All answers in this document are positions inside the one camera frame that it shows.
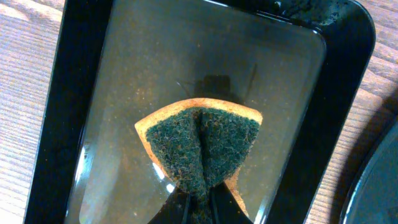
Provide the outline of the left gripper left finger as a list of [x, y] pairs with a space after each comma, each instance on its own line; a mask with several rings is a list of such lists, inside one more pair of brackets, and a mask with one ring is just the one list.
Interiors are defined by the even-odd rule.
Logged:
[[190, 194], [175, 189], [148, 224], [189, 224]]

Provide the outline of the orange green scrub sponge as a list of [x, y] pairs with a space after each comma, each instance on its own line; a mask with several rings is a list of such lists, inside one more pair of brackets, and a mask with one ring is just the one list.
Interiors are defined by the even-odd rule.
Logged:
[[190, 194], [190, 223], [212, 223], [210, 190], [223, 182], [246, 212], [236, 183], [261, 123], [255, 109], [192, 98], [153, 112], [135, 129], [152, 162], [175, 189]]

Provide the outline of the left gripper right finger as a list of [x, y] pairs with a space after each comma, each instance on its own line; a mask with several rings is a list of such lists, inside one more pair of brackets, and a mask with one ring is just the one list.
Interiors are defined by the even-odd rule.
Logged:
[[224, 182], [211, 188], [210, 210], [214, 224], [252, 224]]

